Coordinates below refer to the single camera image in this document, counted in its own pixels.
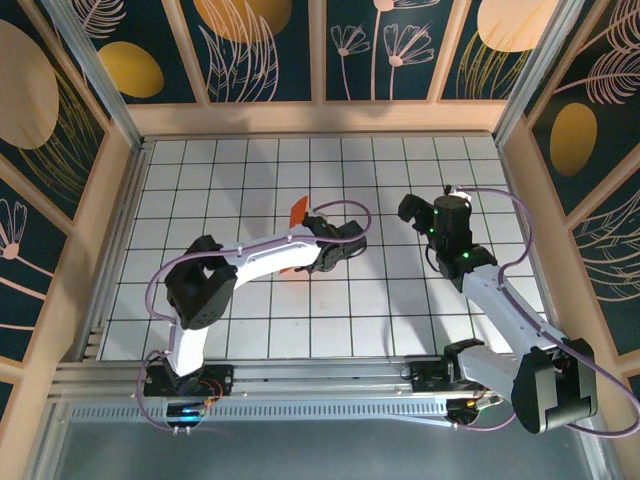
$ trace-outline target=yellow circle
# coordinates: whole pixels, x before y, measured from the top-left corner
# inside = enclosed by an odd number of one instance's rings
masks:
[[[58,83],[47,56],[31,38],[0,20],[0,138],[14,147],[39,148],[58,122]]]
[[[587,163],[598,135],[598,122],[581,103],[564,107],[551,129],[551,163],[560,175],[571,177]]]
[[[164,76],[158,63],[133,43],[109,43],[100,49],[98,56],[122,93],[136,98],[149,98],[164,87]]]
[[[291,0],[246,0],[256,20],[264,18],[271,33],[280,33],[291,17]],[[232,42],[248,43],[260,38],[261,32],[251,32],[245,0],[194,0],[196,10],[207,26]]]
[[[482,0],[478,34],[499,52],[524,52],[538,44],[558,0]]]

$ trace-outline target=gray floor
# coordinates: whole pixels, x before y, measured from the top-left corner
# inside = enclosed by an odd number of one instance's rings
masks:
[[[509,406],[487,412],[496,422]],[[393,420],[238,422],[173,437],[146,424],[72,423],[58,480],[392,480],[591,478],[578,439],[493,433]]]

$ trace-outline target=wire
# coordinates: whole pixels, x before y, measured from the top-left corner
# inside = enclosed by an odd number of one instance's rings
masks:
[[[431,269],[436,272],[436,273],[440,273],[440,270],[438,270],[433,263],[431,263],[431,259],[429,258],[429,250],[431,250],[431,245],[427,244],[427,251],[425,252],[425,257],[427,258],[427,263],[429,264],[429,266],[431,267]]]
[[[520,304],[516,301],[516,299],[513,298],[511,293],[509,293],[509,291],[504,287],[504,272],[505,272],[505,270],[507,268],[510,268],[510,267],[514,266],[514,265],[518,265],[519,263],[524,261],[524,259],[527,258],[527,256],[529,255],[529,253],[531,251],[531,246],[532,246],[532,243],[533,243],[534,226],[533,226],[533,218],[532,218],[531,211],[529,210],[529,208],[525,205],[525,203],[520,198],[516,197],[515,195],[513,195],[513,194],[511,194],[509,192],[505,192],[503,190],[498,190],[498,189],[495,189],[495,188],[485,188],[485,187],[461,187],[460,190],[467,191],[467,192],[487,192],[487,193],[495,193],[495,194],[498,194],[498,195],[503,195],[505,197],[510,198],[513,202],[515,202],[522,209],[522,211],[524,212],[525,217],[527,219],[527,223],[528,223],[528,227],[529,227],[529,237],[527,238],[527,243],[526,243],[525,250],[522,253],[522,255],[520,256],[520,258],[518,258],[517,260],[515,260],[513,262],[509,262],[509,263],[504,264],[502,267],[500,267],[500,270],[498,270],[498,284],[500,286],[501,291],[504,293],[504,295],[507,298],[507,300],[509,301],[509,303],[518,311],[518,313],[520,315],[522,315],[522,317],[526,320],[526,322],[529,323],[529,325],[531,325],[531,327],[533,327],[533,329],[535,329],[542,337],[544,337],[546,340],[548,340],[551,343],[553,343],[554,345],[556,345],[560,350],[562,350],[566,354],[574,357],[575,359],[577,359],[578,361],[582,362],[587,367],[589,367],[592,370],[594,370],[595,372],[599,373],[600,375],[605,377],[607,380],[609,380],[611,383],[613,383],[616,387],[618,387],[620,390],[622,390],[622,392],[627,396],[627,398],[629,399],[631,404],[635,407],[636,413],[637,413],[636,420],[635,420],[635,422],[633,424],[631,424],[627,428],[624,428],[624,429],[618,430],[618,431],[614,431],[614,432],[607,432],[607,431],[603,431],[603,430],[592,430],[592,429],[589,429],[589,428],[581,427],[581,426],[573,424],[573,423],[570,423],[570,424],[566,425],[567,428],[570,428],[572,430],[578,431],[580,433],[585,433],[585,434],[588,434],[588,435],[595,435],[597,437],[603,437],[603,438],[628,437],[628,436],[633,435],[633,434],[637,433],[638,431],[640,431],[640,400],[638,400],[635,397],[635,395],[631,392],[631,390],[629,390],[626,387],[626,385],[624,385],[620,380],[615,378],[612,374],[607,372],[600,365],[596,364],[594,361],[592,361],[591,359],[585,357],[581,353],[576,352],[573,348],[569,347],[568,345],[565,345],[561,340],[558,340],[553,335],[551,335],[551,334],[547,333],[546,331],[544,331],[543,326],[541,324],[539,324],[534,318],[532,318],[529,315],[529,313],[526,310],[524,310],[522,308],[522,306],[520,306]]]
[[[360,250],[358,250],[356,253],[354,253],[353,255],[351,255],[349,257],[347,257],[347,260],[353,260],[354,258],[358,258],[360,255],[362,255],[364,252],[367,251],[368,247],[369,247],[369,245],[365,245]]]
[[[461,423],[459,423],[457,425],[458,425],[458,428],[461,428],[463,430],[469,430],[471,432],[495,432],[496,430],[500,430],[501,428],[504,428],[507,425],[509,425],[511,422],[513,422],[515,420],[515,418],[516,418],[516,412],[513,412],[503,422],[500,422],[497,425],[492,425],[490,427],[473,427],[471,425],[463,425]]]
[[[200,260],[203,258],[211,258],[211,257],[242,256],[242,255],[252,253],[254,251],[261,251],[265,247],[284,246],[293,241],[312,240],[314,242],[345,244],[345,243],[355,242],[356,240],[360,240],[367,234],[367,232],[371,228],[371,223],[372,223],[371,212],[367,207],[365,207],[360,202],[356,202],[355,200],[335,200],[333,202],[325,203],[314,208],[313,212],[316,213],[324,208],[332,207],[333,205],[355,205],[357,207],[360,207],[364,211],[365,215],[367,216],[367,225],[364,227],[362,232],[360,232],[358,235],[354,235],[353,237],[349,237],[349,238],[316,237],[315,235],[291,235],[291,236],[284,236],[282,238],[267,240],[265,242],[258,243],[256,245],[251,245],[248,247],[242,247],[242,245],[240,245],[238,248],[233,248],[230,250],[217,250],[214,252],[198,252],[198,253],[189,253],[187,255],[183,255],[163,265],[160,268],[160,270],[158,270],[153,275],[153,277],[151,277],[151,280],[149,281],[149,285],[147,286],[147,290],[144,295],[147,311],[151,314],[152,318],[159,318],[161,320],[167,320],[168,322],[175,323],[175,319],[173,317],[156,312],[153,309],[153,294],[155,292],[156,283],[158,283],[158,280],[160,279],[160,277],[169,273],[169,271],[173,267],[175,267],[180,263],[188,262],[190,260]]]
[[[478,400],[480,400],[480,399],[484,398],[484,396],[487,394],[487,392],[488,392],[488,391],[489,391],[489,389],[488,389],[487,387],[484,387],[484,390],[482,390],[482,393],[480,394],[480,396],[479,396],[479,397],[472,398],[472,400],[473,400],[474,402],[477,402]]]
[[[140,413],[142,414],[142,416],[154,427],[160,429],[160,430],[164,430],[164,431],[170,431],[173,432],[174,435],[177,435],[178,433],[182,433],[185,432],[187,434],[191,433],[191,430],[189,427],[170,427],[166,424],[160,423],[155,421],[151,415],[149,415],[149,412],[147,411],[147,409],[144,407],[144,404],[142,402],[142,384],[144,383],[144,375],[147,371],[147,368],[149,368],[149,365],[151,364],[152,361],[156,361],[156,360],[160,360],[163,358],[167,358],[169,356],[170,353],[173,352],[173,349],[175,347],[175,334],[176,334],[176,320],[173,317],[170,317],[168,315],[164,315],[162,313],[156,312],[153,309],[153,292],[155,291],[155,287],[156,284],[158,283],[158,280],[160,279],[160,277],[162,277],[163,275],[167,274],[173,267],[175,267],[176,265],[183,263],[183,262],[188,262],[190,260],[199,260],[199,259],[203,259],[203,258],[211,258],[211,257],[229,257],[229,256],[242,256],[242,255],[247,255],[249,253],[252,253],[254,251],[260,251],[262,249],[264,249],[265,247],[279,247],[279,246],[284,246],[287,245],[293,241],[302,241],[302,240],[312,240],[314,242],[324,242],[324,243],[338,243],[338,244],[346,244],[346,243],[351,243],[351,242],[355,242],[356,240],[360,240],[361,238],[363,238],[367,232],[369,231],[369,229],[371,228],[371,223],[372,223],[372,216],[371,216],[371,212],[369,211],[369,209],[367,207],[365,207],[362,203],[360,202],[356,202],[355,200],[335,200],[333,202],[328,202],[328,203],[324,203],[316,208],[313,209],[314,213],[319,212],[320,210],[327,208],[327,207],[331,207],[334,205],[355,205],[356,207],[361,208],[365,215],[367,216],[367,225],[362,229],[362,232],[360,232],[358,235],[354,235],[353,237],[348,237],[348,238],[331,238],[331,237],[316,237],[315,235],[291,235],[291,236],[284,236],[283,238],[276,238],[276,239],[272,239],[272,240],[267,240],[265,242],[262,243],[258,243],[256,245],[251,245],[248,247],[243,247],[242,244],[240,244],[240,246],[238,248],[234,248],[231,250],[218,250],[218,251],[214,251],[214,252],[198,252],[198,253],[190,253],[187,255],[183,255],[181,257],[178,257],[174,260],[169,261],[168,263],[166,263],[165,265],[163,265],[152,277],[151,280],[149,281],[149,284],[147,285],[147,290],[145,292],[144,295],[144,300],[145,300],[145,306],[147,308],[147,311],[149,312],[149,314],[151,315],[152,318],[158,318],[160,320],[167,320],[168,322],[171,323],[171,330],[169,333],[169,348],[164,351],[164,352],[160,352],[159,350],[153,350],[152,352],[149,352],[149,354],[147,355],[147,357],[144,359],[144,361],[142,362],[142,366],[140,367],[140,371],[138,372],[138,380],[136,382],[136,392],[135,392],[135,397],[136,397],[136,401],[138,403],[138,407],[140,408]],[[220,386],[220,392],[221,392],[221,396],[224,392],[224,390],[222,389],[222,386],[218,383],[218,385]],[[216,428],[206,428],[206,427],[201,427],[198,426],[197,427],[198,431],[203,431],[203,430],[207,430],[207,431],[216,431],[219,432],[219,429]]]
[[[218,389],[220,390],[220,393],[217,396],[216,396],[216,389],[213,388],[213,386],[209,382],[200,380],[200,383],[202,385],[206,385],[207,387],[209,387],[209,390],[211,390],[211,396],[207,398],[204,402],[202,402],[202,405],[205,407],[205,412],[208,411],[210,408],[212,408],[214,403],[216,403],[218,400],[220,400],[224,396],[224,388],[222,388],[222,385],[220,385],[220,382],[218,382],[215,378],[212,379],[212,381],[218,386]]]
[[[404,372],[407,368],[409,369],[409,376],[402,374],[402,372]],[[409,365],[405,365],[404,367],[402,367],[402,370],[400,370],[400,378],[405,382],[409,380],[417,380],[418,374],[416,372],[411,374],[411,367]]]

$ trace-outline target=metal frame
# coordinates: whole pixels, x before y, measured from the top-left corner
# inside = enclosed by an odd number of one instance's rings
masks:
[[[109,300],[115,293],[116,276],[122,268],[126,244],[133,228],[133,210],[142,194],[144,172],[151,159],[150,150],[148,144],[145,144],[144,148],[133,149],[127,161],[122,176],[123,183],[107,228],[107,241],[98,263],[87,318],[71,349],[70,359],[73,361],[79,362],[84,358],[91,330],[103,323]]]
[[[87,78],[95,87],[95,91],[100,96],[105,108],[122,129],[129,144],[134,149],[139,149],[142,136],[129,115],[122,95],[116,90],[109,74],[98,58],[95,47],[85,34],[70,0],[42,0],[42,5],[51,16],[55,27],[86,73]]]
[[[562,48],[562,43],[575,24],[584,0],[564,0],[558,3],[537,47],[533,50],[511,90],[507,105],[498,120],[494,138],[504,145],[529,100],[543,80],[547,70]]]
[[[123,244],[128,241],[144,182],[143,172],[150,161],[155,142],[145,142],[127,167],[127,183],[118,199],[118,214],[110,226],[108,247],[100,266],[84,335],[75,345],[75,359],[82,358],[90,330],[104,317],[114,293],[114,275],[122,268]],[[540,272],[538,262],[534,269]],[[539,280],[546,289],[544,277]],[[435,360],[440,357],[344,358],[331,360],[234,361],[234,388],[229,397],[216,405],[215,414],[204,421],[363,419],[439,416],[446,399],[470,398],[479,392],[413,393],[409,380],[400,373],[408,361]],[[229,364],[207,361],[207,365]],[[47,407],[34,445],[25,480],[54,478],[64,438],[70,422],[140,422],[135,402],[136,381],[142,362],[61,363],[54,377]],[[147,400],[154,418],[164,412],[163,400]],[[448,422],[422,419],[422,423],[444,425]],[[590,426],[599,417],[581,422]],[[585,455],[593,478],[603,472],[619,471],[608,444],[582,435]]]

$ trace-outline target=leaf illustration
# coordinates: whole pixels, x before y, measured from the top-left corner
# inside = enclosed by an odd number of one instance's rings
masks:
[[[607,40],[619,52],[640,48],[640,0],[618,0],[606,30]]]
[[[214,39],[202,26],[198,28],[200,28],[200,32],[207,42],[207,48],[209,50],[207,90],[211,93],[214,101],[226,102],[229,96],[229,72],[227,71],[227,65],[224,61],[219,37],[216,36],[216,39]]]
[[[575,239],[598,299],[640,296],[640,191],[619,207],[585,219]]]
[[[73,6],[91,38],[108,38],[127,15],[124,0],[73,0]]]
[[[215,102],[270,101],[278,87],[278,52],[273,33],[245,3],[247,20],[230,0],[203,2],[217,34],[200,26],[209,50],[207,89]],[[239,38],[240,41],[225,40]]]
[[[640,87],[640,50],[612,50],[601,55],[587,78],[556,89],[554,94],[584,84],[587,96],[594,103],[624,105]]]

